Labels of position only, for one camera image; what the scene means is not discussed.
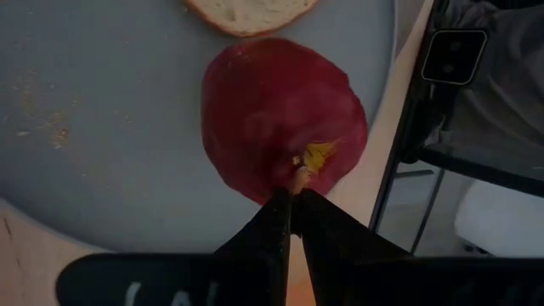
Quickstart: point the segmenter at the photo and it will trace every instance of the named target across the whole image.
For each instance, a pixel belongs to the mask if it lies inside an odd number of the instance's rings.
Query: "black tongs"
[[[61,306],[285,305],[291,234],[317,305],[544,304],[542,260],[412,258],[312,190],[277,190],[214,254],[100,254],[57,280]]]

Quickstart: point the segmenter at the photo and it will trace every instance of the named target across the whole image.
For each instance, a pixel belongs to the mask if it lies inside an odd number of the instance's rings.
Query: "plate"
[[[371,124],[394,23],[394,0],[320,0],[274,35],[346,71]],[[0,197],[104,249],[213,251],[259,209],[201,143],[204,70],[236,42],[178,0],[3,1]]]

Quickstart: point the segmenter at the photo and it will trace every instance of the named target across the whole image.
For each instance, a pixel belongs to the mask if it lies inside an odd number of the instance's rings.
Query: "table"
[[[380,189],[388,154],[410,84],[419,44],[433,5],[425,0],[416,23],[391,70],[382,107],[368,143],[354,170],[328,198],[345,212],[369,224]],[[81,242],[44,229],[0,202],[0,302],[11,306],[55,305],[54,283],[71,261],[97,252]],[[287,305],[315,305],[302,243],[292,237]]]

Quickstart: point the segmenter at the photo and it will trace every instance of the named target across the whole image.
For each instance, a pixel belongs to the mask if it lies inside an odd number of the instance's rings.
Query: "bread slice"
[[[237,37],[274,31],[308,12],[318,0],[185,0],[205,21]]]

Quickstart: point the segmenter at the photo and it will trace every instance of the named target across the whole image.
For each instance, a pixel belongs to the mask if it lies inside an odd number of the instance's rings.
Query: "bread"
[[[185,0],[205,21],[236,37],[272,32],[308,12],[318,0]]]

